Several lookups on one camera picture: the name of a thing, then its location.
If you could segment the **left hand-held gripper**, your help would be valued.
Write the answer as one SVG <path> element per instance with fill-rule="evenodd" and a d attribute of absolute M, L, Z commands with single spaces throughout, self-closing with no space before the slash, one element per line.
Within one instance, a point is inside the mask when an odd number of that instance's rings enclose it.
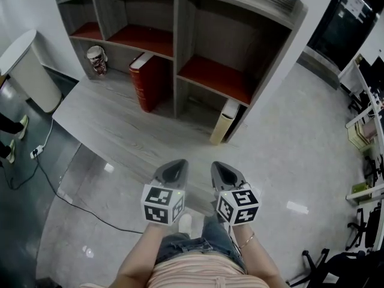
<path fill-rule="evenodd" d="M 141 197 L 142 214 L 146 221 L 171 226 L 185 209 L 188 161 L 173 160 L 160 166 Z"/>

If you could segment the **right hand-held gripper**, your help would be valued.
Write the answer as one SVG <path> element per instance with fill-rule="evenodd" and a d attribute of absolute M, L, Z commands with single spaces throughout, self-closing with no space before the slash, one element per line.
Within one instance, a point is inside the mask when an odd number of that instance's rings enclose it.
<path fill-rule="evenodd" d="M 220 222 L 239 226 L 255 220 L 260 200 L 239 170 L 215 161 L 211 165 L 211 179 L 215 189 L 215 211 Z"/>

